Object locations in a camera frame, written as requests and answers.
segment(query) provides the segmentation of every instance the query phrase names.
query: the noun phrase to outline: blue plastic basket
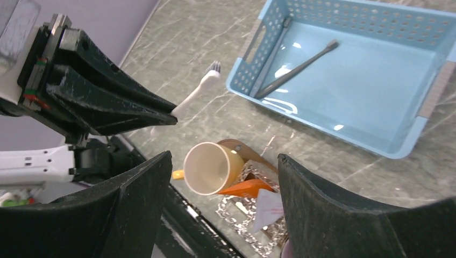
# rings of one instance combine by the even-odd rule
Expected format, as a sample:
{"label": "blue plastic basket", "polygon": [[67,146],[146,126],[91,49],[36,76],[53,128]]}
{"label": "blue plastic basket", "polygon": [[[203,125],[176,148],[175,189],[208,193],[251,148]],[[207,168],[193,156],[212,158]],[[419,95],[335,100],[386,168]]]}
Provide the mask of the blue plastic basket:
{"label": "blue plastic basket", "polygon": [[[267,97],[253,97],[333,39],[338,48]],[[400,159],[413,149],[453,73],[455,41],[452,13],[369,1],[268,0],[226,87]]]}

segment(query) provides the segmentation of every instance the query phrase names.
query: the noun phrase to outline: white paper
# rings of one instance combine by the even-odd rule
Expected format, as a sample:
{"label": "white paper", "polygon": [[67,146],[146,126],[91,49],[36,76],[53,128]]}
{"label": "white paper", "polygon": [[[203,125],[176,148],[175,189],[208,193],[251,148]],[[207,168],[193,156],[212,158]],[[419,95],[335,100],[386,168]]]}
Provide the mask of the white paper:
{"label": "white paper", "polygon": [[253,233],[276,222],[284,215],[280,193],[260,189],[256,199],[256,213],[253,222]]}

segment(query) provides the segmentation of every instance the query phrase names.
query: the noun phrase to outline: orange object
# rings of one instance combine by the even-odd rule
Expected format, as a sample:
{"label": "orange object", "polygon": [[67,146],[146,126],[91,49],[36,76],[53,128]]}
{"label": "orange object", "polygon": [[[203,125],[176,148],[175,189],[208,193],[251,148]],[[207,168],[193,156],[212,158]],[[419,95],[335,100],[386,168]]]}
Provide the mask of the orange object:
{"label": "orange object", "polygon": [[176,170],[174,171],[171,176],[173,177],[173,179],[177,180],[177,179],[183,179],[184,178],[184,170]]}
{"label": "orange object", "polygon": [[235,184],[232,187],[224,189],[218,194],[220,195],[234,195],[242,198],[257,198],[258,191],[260,189],[265,189],[268,191],[274,191],[270,186],[260,179],[251,179],[243,181],[239,184]]}

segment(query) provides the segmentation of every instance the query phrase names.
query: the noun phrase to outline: marble countertop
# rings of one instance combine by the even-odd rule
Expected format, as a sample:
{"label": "marble countertop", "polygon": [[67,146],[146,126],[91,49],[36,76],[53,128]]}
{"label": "marble countertop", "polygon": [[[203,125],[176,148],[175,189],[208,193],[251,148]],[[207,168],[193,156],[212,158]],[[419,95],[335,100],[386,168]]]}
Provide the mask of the marble countertop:
{"label": "marble countertop", "polygon": [[[389,0],[456,12],[453,0]],[[161,97],[180,103],[206,67],[222,63],[223,81],[234,64],[264,0],[163,0],[127,57],[123,69]],[[413,207],[456,194],[456,77],[453,76],[413,152],[389,160],[346,144],[228,93],[224,83],[208,90],[185,119],[157,139],[150,128],[127,136],[147,156],[170,150],[173,169],[203,141],[235,138],[277,164],[286,153],[314,173],[360,195]],[[202,197],[172,181],[247,257],[252,250],[215,214],[220,196]]]}

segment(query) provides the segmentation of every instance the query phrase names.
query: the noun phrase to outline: toothbrush bristles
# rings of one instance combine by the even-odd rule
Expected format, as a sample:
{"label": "toothbrush bristles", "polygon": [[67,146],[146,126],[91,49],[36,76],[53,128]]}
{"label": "toothbrush bristles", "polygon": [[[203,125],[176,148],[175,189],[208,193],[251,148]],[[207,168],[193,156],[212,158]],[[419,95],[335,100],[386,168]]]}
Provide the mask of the toothbrush bristles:
{"label": "toothbrush bristles", "polygon": [[208,73],[209,71],[213,70],[213,71],[217,71],[220,73],[222,69],[222,65],[220,64],[219,61],[214,61],[212,62],[212,64],[207,68],[206,70],[206,73]]}

